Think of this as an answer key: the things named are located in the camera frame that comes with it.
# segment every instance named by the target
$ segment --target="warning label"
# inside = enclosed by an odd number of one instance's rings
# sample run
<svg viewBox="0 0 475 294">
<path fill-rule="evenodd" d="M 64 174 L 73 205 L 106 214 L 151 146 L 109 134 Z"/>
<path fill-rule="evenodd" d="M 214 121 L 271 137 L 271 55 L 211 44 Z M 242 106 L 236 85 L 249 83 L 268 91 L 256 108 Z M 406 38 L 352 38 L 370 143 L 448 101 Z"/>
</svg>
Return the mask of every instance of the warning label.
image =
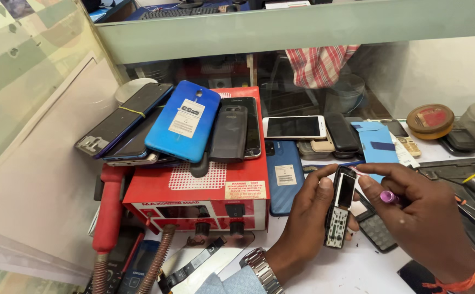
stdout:
<svg viewBox="0 0 475 294">
<path fill-rule="evenodd" d="M 225 199 L 266 199 L 264 180 L 250 182 L 226 182 Z"/>
</svg>

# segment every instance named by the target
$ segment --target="wristwatch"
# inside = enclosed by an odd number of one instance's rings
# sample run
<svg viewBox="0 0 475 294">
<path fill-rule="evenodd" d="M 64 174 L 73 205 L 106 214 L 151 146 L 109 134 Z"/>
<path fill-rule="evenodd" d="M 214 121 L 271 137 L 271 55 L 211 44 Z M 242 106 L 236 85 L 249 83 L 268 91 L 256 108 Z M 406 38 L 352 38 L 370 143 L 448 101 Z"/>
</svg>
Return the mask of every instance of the wristwatch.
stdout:
<svg viewBox="0 0 475 294">
<path fill-rule="evenodd" d="M 247 265 L 252 268 L 267 294 L 284 294 L 283 287 L 277 281 L 272 268 L 265 259 L 265 252 L 266 250 L 263 248 L 252 250 L 241 259 L 239 264 L 241 268 Z"/>
</svg>

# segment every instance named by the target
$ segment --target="blue phone back cover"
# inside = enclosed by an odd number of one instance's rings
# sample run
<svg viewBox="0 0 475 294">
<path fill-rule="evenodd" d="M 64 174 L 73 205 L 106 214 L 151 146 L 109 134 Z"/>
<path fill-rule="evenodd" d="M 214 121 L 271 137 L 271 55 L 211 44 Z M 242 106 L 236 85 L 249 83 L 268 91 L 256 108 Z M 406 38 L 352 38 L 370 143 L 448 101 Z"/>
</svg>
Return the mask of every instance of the blue phone back cover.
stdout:
<svg viewBox="0 0 475 294">
<path fill-rule="evenodd" d="M 267 156 L 268 184 L 270 186 L 270 214 L 276 217 L 290 214 L 295 194 L 303 186 L 304 174 L 294 141 L 273 141 L 275 155 Z M 275 167 L 293 165 L 296 184 L 278 186 Z"/>
<path fill-rule="evenodd" d="M 182 160 L 201 161 L 219 100 L 221 96 L 212 90 L 179 82 L 145 138 L 145 145 Z"/>
</svg>

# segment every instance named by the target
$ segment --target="keyboard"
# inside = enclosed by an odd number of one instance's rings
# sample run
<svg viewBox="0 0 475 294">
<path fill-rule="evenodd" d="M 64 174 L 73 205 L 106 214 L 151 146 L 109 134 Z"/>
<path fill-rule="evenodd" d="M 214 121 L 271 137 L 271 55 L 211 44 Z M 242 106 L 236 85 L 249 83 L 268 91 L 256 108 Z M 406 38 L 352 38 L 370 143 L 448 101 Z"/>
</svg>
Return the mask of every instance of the keyboard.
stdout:
<svg viewBox="0 0 475 294">
<path fill-rule="evenodd" d="M 140 19 L 180 17 L 180 16 L 214 14 L 214 13 L 219 13 L 218 7 L 197 7 L 197 8 L 188 8 L 184 10 L 158 10 L 158 11 L 147 11 L 143 13 Z"/>
</svg>

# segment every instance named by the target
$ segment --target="red checkered cloth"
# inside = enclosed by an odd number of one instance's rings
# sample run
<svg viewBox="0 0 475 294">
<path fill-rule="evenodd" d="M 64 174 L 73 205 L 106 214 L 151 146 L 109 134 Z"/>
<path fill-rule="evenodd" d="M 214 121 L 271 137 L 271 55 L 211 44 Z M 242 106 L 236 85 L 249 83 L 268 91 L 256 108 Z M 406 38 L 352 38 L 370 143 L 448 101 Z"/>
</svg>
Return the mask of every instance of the red checkered cloth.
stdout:
<svg viewBox="0 0 475 294">
<path fill-rule="evenodd" d="M 285 50 L 294 70 L 294 85 L 310 89 L 331 87 L 358 48 L 359 45 L 341 45 Z"/>
</svg>

